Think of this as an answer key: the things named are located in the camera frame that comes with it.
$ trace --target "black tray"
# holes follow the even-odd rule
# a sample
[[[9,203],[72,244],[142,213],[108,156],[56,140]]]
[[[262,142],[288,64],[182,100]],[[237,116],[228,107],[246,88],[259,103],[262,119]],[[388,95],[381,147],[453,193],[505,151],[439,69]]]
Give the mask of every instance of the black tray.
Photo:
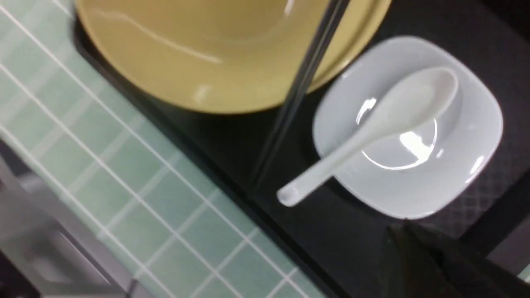
[[[503,111],[504,135],[483,173],[443,210],[419,220],[457,238],[530,168],[530,45],[474,0],[394,0],[367,48],[398,35],[425,38],[453,54],[490,88]],[[360,203],[335,180],[296,208],[285,208],[275,198],[279,187],[318,158],[311,123],[329,84],[306,96],[270,171],[255,189],[250,179],[253,166],[278,109],[218,116],[170,106],[118,74],[79,22],[74,37],[80,53],[249,214],[327,295],[379,297],[377,260],[382,235],[388,224],[400,221]],[[481,241],[474,236],[470,239],[481,248]]]

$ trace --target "tiled wall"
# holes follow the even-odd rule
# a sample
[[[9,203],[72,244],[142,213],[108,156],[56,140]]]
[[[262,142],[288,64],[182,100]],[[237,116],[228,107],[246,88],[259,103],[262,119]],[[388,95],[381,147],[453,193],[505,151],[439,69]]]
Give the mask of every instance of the tiled wall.
[[[69,0],[0,0],[0,135],[158,297],[322,297],[75,51]]]

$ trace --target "green tile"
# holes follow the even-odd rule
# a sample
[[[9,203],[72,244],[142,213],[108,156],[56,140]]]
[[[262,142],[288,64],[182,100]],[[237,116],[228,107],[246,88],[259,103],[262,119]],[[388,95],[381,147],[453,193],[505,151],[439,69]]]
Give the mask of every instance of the green tile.
[[[160,170],[162,163],[140,141],[131,137],[108,165],[130,188],[139,191]]]
[[[180,158],[175,169],[204,197],[208,197],[216,189],[215,184],[185,156]]]
[[[0,57],[2,63],[17,80],[23,84],[27,82],[49,61],[43,52],[31,39],[24,40],[6,57]]]
[[[56,52],[70,40],[72,19],[51,1],[47,3],[47,14],[31,33],[50,51]]]
[[[85,96],[85,92],[63,69],[59,69],[35,92],[35,96],[56,117],[61,118]]]
[[[523,270],[523,272],[521,272],[521,273],[519,274],[519,278],[521,278],[522,280],[530,279],[530,265],[528,265],[528,266]]]
[[[246,216],[239,207],[225,194],[219,194],[213,201],[214,206],[226,216],[243,234],[249,234],[256,225],[248,216]]]
[[[170,232],[144,206],[136,205],[112,233],[140,262],[145,262],[169,238]]]
[[[133,199],[103,168],[100,168],[75,196],[103,225]]]
[[[294,273],[291,280],[311,298],[325,298],[325,295],[311,282],[307,276],[298,271]]]
[[[265,297],[281,281],[276,272],[252,247],[244,247],[221,275],[244,297]]]
[[[98,94],[99,99],[123,122],[129,123],[139,112],[111,85],[107,85]]]
[[[167,294],[167,292],[160,287],[158,283],[156,283],[149,275],[142,274],[140,278],[138,278],[140,283],[156,298],[169,298],[170,296]]]
[[[175,229],[178,229],[203,202],[172,172],[164,176],[147,194],[145,200]]]
[[[40,0],[1,0],[0,4],[17,19],[23,18]]]
[[[303,298],[303,296],[288,283],[283,286],[272,296],[273,298]]]
[[[94,83],[96,80],[102,80],[102,76],[90,65],[85,58],[78,52],[72,53],[65,61],[68,68],[81,82],[86,86]]]
[[[15,24],[5,14],[0,13],[0,45],[3,44],[4,38],[13,28],[15,28]]]
[[[149,269],[177,297],[189,297],[210,274],[180,241],[175,241]]]
[[[59,0],[59,2],[66,8],[74,8],[75,0]]]
[[[71,125],[72,133],[97,155],[101,154],[124,129],[96,102],[92,102],[76,123]]]
[[[145,121],[136,129],[138,135],[165,160],[180,151],[151,122]]]
[[[8,103],[21,90],[3,71],[0,71],[0,107]]]
[[[130,273],[134,274],[140,266],[136,263],[124,250],[122,250],[116,242],[114,242],[108,235],[106,235],[101,242],[107,246],[107,248],[114,254],[114,256],[129,270]]]
[[[212,279],[197,298],[235,298],[236,295],[218,278]]]
[[[6,124],[6,128],[29,150],[33,149],[54,127],[55,122],[30,99]]]
[[[210,208],[199,215],[182,236],[214,267],[243,240]]]
[[[93,159],[70,136],[63,135],[40,161],[63,186],[68,186]]]
[[[263,251],[280,269],[285,273],[289,273],[295,268],[293,262],[276,246],[267,236],[262,232],[252,238],[252,242],[256,244],[261,251]]]

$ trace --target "dark object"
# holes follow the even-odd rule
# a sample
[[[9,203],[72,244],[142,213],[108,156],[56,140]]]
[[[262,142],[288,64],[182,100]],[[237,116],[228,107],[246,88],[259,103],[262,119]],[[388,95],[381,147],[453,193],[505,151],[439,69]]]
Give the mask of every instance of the dark object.
[[[37,289],[0,252],[0,298],[38,298]]]
[[[516,276],[411,222],[388,228],[383,251],[384,298],[530,297],[530,285]]]
[[[373,43],[410,34],[430,40],[465,63],[497,97],[504,137],[481,175],[437,214],[418,221],[461,236],[530,168],[530,45],[478,1],[394,0]],[[165,104],[125,80],[77,23],[82,55],[216,182],[328,296],[380,297],[374,268],[388,224],[384,216],[329,181],[296,208],[276,190],[313,164],[311,127],[329,84],[308,94],[259,189],[253,166],[278,109],[237,116],[206,115]]]
[[[330,0],[328,7],[317,28],[315,37],[307,49],[306,56],[296,73],[295,79],[284,104],[280,107],[278,117],[272,125],[272,130],[267,136],[265,146],[261,151],[258,162],[252,173],[252,182],[258,186],[267,175],[270,164],[282,144],[291,122],[305,98],[309,84],[315,75],[322,57],[326,53],[331,38],[337,29],[339,22],[348,7],[350,0]]]

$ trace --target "tile grout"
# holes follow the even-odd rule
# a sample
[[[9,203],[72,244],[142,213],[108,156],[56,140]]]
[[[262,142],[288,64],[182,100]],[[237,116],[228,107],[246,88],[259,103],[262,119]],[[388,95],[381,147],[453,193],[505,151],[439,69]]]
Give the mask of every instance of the tile grout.
[[[259,232],[259,229],[257,227],[255,227],[249,234],[248,236],[250,238],[253,238],[254,236],[257,235],[257,233]],[[238,245],[236,245],[236,247],[228,254],[228,256],[226,256],[224,258],[223,261],[221,261],[221,263],[216,267],[216,270],[219,272],[221,270],[223,270],[223,268],[228,265],[228,263],[230,261],[232,261],[232,259],[237,255],[238,252],[240,252],[248,243],[242,239]],[[213,273],[210,273],[206,279],[195,289],[195,291],[192,292],[190,298],[194,298],[196,297],[198,294],[200,294],[200,292],[206,288],[206,286],[208,285],[208,283],[210,283],[213,279],[215,278],[215,275]]]
[[[131,121],[131,125],[133,126],[141,124],[141,118],[135,118]],[[66,128],[64,127],[63,132],[68,134]],[[85,183],[87,183],[92,176],[96,174],[98,169],[101,168],[101,164],[98,161],[103,162],[109,158],[112,158],[114,154],[116,154],[117,151],[122,148],[128,139],[130,139],[130,134],[126,130],[122,130],[122,132],[120,132],[120,134],[103,150],[98,158],[93,158],[92,163],[88,165],[70,185],[68,185],[68,189],[72,193],[76,193],[79,189],[81,189]]]
[[[182,158],[181,153],[175,153],[170,158],[169,161],[171,163],[176,163],[177,161]],[[161,166],[160,169],[151,177],[151,179],[140,189],[138,195],[145,197],[148,195],[163,179],[164,177],[169,173],[169,170],[167,170],[166,167]],[[137,201],[134,200],[134,197],[131,197],[130,201],[125,204],[125,206],[120,209],[116,215],[105,225],[107,230],[112,230],[115,225],[121,222],[125,216],[129,214],[130,211],[137,205]],[[103,237],[102,233],[98,233],[98,239],[101,239]]]
[[[93,82],[91,84],[96,90],[100,90],[103,88],[103,86],[99,83],[98,80]],[[66,112],[66,114],[63,117],[63,122],[66,126],[70,127],[74,124],[76,124],[83,113],[92,105],[92,101],[88,98],[86,98],[86,95],[82,96],[73,107]],[[52,131],[50,131],[42,140],[33,148],[31,149],[31,153],[33,156],[35,156],[37,159],[41,158],[48,150],[55,145],[55,142],[60,139],[60,137],[63,135],[63,130],[56,126]]]
[[[60,10],[64,11],[71,19],[74,18],[74,16],[71,14],[71,12],[60,2],[57,0],[51,0]]]
[[[291,270],[289,272],[289,274],[287,274],[287,276],[292,277],[296,272],[298,271],[298,268],[293,268],[293,270]],[[287,279],[285,278],[282,278],[280,280],[280,282],[272,289],[272,291],[270,291],[270,293],[265,296],[265,298],[272,298],[274,297],[274,295],[276,295],[276,293],[278,293],[278,291],[281,289],[281,287],[283,287],[283,285],[285,285],[285,283],[287,282]]]
[[[7,135],[15,144],[16,146],[26,155],[27,158],[29,158],[36,166],[39,167],[39,169],[46,174],[47,178],[50,179],[57,187],[61,189],[63,194],[70,197],[70,199],[94,222],[96,225],[98,225],[101,229],[104,229],[105,227],[101,224],[101,222],[98,221],[97,218],[94,217],[84,206],[81,204],[75,196],[73,196],[68,189],[66,189],[65,186],[63,186],[48,170],[38,161],[36,160],[28,151],[27,148],[25,148],[18,139],[13,136],[2,124],[0,124],[0,130]],[[144,266],[142,262],[140,262],[114,235],[111,233],[108,233],[111,240],[116,243],[116,245],[123,251],[125,254],[131,258],[138,266],[142,267]],[[161,289],[163,289],[171,298],[177,298],[171,291],[165,287],[165,285],[149,270],[145,270],[145,272],[151,277],[151,279],[160,286]]]
[[[214,197],[216,196],[216,193],[213,192],[210,197]],[[202,203],[199,207],[197,207],[191,214],[190,216],[188,216],[188,218],[186,218],[184,220],[184,222],[177,228],[176,232],[178,234],[181,234],[183,232],[185,232],[190,226],[191,224],[193,224],[195,222],[195,220],[197,220],[197,218],[206,210],[207,206],[206,204]],[[174,234],[171,234],[171,236],[168,238],[168,240],[166,242],[174,242],[174,240],[176,240],[176,237]],[[165,249],[167,249],[167,247],[165,247],[166,243],[162,244],[162,246],[157,250],[155,251],[155,253],[146,261],[145,263],[145,267],[146,268],[149,268],[154,262],[157,261],[158,257],[163,254],[165,252]],[[136,277],[140,276],[142,274],[142,271],[138,271],[137,273],[135,273],[134,275]]]

